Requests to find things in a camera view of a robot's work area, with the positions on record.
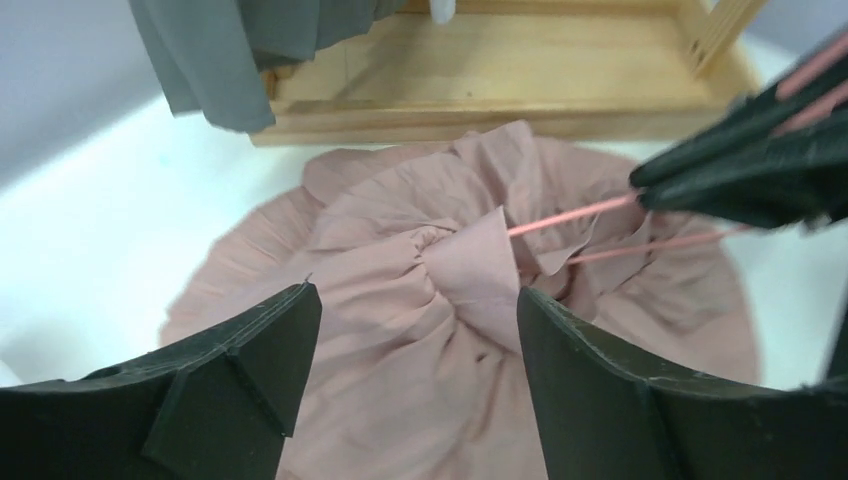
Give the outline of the white garment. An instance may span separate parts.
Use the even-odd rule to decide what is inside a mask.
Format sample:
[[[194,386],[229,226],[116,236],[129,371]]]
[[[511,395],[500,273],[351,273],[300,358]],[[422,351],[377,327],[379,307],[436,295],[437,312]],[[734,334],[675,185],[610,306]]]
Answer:
[[[432,21],[437,25],[448,23],[456,13],[456,0],[429,0]]]

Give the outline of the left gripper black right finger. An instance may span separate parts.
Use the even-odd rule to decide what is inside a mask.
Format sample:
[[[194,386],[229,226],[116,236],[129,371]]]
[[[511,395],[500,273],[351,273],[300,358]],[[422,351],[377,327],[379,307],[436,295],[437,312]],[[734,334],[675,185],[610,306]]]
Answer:
[[[843,479],[847,380],[780,391],[692,370],[523,288],[517,321],[552,479]]]

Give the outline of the grey pleated skirt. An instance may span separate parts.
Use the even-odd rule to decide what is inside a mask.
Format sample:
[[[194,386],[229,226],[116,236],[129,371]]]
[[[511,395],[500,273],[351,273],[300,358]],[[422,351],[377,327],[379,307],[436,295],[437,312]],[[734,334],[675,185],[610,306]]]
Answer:
[[[130,9],[173,114],[260,132],[275,123],[261,72],[314,59],[402,7],[371,0],[135,0]]]

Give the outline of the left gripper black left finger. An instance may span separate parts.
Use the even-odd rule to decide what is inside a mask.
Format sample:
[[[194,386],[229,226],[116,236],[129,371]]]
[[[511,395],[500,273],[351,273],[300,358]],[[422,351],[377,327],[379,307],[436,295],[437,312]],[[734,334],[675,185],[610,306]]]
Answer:
[[[271,479],[319,333],[311,283],[75,381],[1,392],[5,479]]]

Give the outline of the pink garment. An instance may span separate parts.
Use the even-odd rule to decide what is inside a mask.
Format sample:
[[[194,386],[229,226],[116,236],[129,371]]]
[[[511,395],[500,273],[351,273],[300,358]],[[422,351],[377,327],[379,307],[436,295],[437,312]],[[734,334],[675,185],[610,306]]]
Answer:
[[[715,244],[572,264],[701,234],[652,214],[619,239],[582,221],[507,231],[627,192],[633,162],[523,122],[450,144],[336,150],[211,248],[161,329],[170,344],[303,279],[320,334],[282,479],[543,479],[516,322],[528,285],[678,364],[760,379],[737,272]]]

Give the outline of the pink wire hanger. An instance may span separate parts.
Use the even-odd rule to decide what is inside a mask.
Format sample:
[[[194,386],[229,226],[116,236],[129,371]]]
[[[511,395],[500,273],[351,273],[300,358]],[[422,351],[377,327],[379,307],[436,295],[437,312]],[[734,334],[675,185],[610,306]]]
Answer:
[[[845,39],[847,41],[847,31],[845,29],[841,29],[838,32],[832,34],[827,39]],[[741,104],[744,99],[739,101],[736,106]],[[787,134],[789,132],[793,132],[796,130],[800,130],[804,127],[811,126],[817,122],[820,122],[838,112],[844,112],[847,115],[847,89],[846,95],[842,99],[842,101],[838,104],[835,104],[833,108],[824,116],[817,117],[812,121],[791,130],[786,130],[784,132],[773,135],[767,139],[773,139],[780,135]],[[594,204],[590,204],[585,207],[580,207],[575,210],[567,211],[560,213],[558,215],[549,216],[547,218],[537,220],[532,223],[527,223],[520,226],[515,226],[509,229],[508,234],[512,238],[517,238],[519,236],[523,236],[529,234],[531,232],[547,229],[550,227],[556,227],[561,224],[566,223],[574,223],[576,221],[582,221],[586,224],[588,230],[594,231],[600,225],[604,225],[606,223],[612,223],[617,228],[617,233],[614,234],[615,239],[619,239],[623,237],[625,234],[631,233],[636,230],[638,223],[647,221],[648,218],[652,214],[662,214],[662,213],[686,213],[686,212],[662,212],[662,211],[652,211],[645,209],[639,202],[638,190],[636,187],[630,184],[632,190],[630,193],[625,194],[623,196],[612,198],[609,200],[603,200]],[[643,252],[648,252],[651,250],[659,250],[659,249],[670,249],[670,248],[679,248],[690,245],[698,245],[708,242],[715,242],[723,237],[728,235],[733,235],[735,233],[743,232],[746,230],[774,230],[774,229],[760,229],[751,227],[748,225],[744,225],[741,223],[729,221],[732,223],[732,228],[725,230],[707,230],[701,234],[689,234],[687,236],[677,235],[669,240],[643,240],[639,243],[634,243],[632,245],[620,244],[616,247],[608,247],[604,250],[596,251],[594,253],[581,253],[576,256],[570,258],[570,263],[582,263],[589,262],[594,260],[607,259],[610,257],[624,256],[624,255],[635,255]],[[815,231],[817,229],[828,227],[823,226],[820,228],[812,229],[808,227],[804,223],[795,223],[792,225],[800,224],[808,231]]]

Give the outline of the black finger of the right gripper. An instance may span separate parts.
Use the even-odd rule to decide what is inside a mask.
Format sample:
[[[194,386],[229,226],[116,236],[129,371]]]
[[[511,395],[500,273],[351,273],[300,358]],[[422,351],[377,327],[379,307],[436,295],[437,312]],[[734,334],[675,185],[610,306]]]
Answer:
[[[703,214],[760,229],[847,217],[847,115],[706,157],[672,149],[637,169],[647,210]]]
[[[718,123],[691,135],[637,167],[636,188],[724,157],[760,140],[826,115],[847,89],[847,41],[826,39],[756,96],[749,96]]]

